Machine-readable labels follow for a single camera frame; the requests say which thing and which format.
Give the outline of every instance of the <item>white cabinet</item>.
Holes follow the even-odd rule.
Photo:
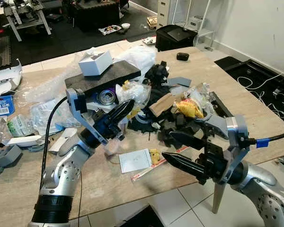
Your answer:
[[[158,0],[157,29],[168,24],[169,7],[170,0]]]

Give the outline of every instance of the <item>small black object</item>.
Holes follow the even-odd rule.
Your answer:
[[[49,22],[58,23],[59,21],[63,20],[63,16],[60,15],[60,14],[50,14],[50,15],[46,16],[46,19]]]
[[[188,53],[177,53],[177,60],[180,60],[180,61],[187,61],[189,58],[189,54]]]

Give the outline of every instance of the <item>gray plastic part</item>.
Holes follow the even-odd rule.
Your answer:
[[[190,87],[191,79],[187,79],[184,77],[175,77],[167,79],[167,83],[161,84],[162,86],[173,86],[173,85],[183,85],[185,87]]]
[[[13,163],[21,152],[22,150],[17,145],[7,147],[0,153],[0,167],[5,167]]]

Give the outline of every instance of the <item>white container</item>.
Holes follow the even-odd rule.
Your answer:
[[[113,59],[109,51],[106,51],[92,55],[85,54],[79,62],[79,66],[83,75],[88,77],[101,75],[112,63]]]
[[[131,26],[131,24],[128,24],[128,23],[121,24],[121,27],[123,29],[129,29],[130,26]]]

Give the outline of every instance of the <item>cardboard piece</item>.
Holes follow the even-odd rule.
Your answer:
[[[156,103],[152,104],[150,110],[156,117],[159,117],[163,111],[168,110],[174,104],[175,100],[175,97],[171,93],[167,93]]]

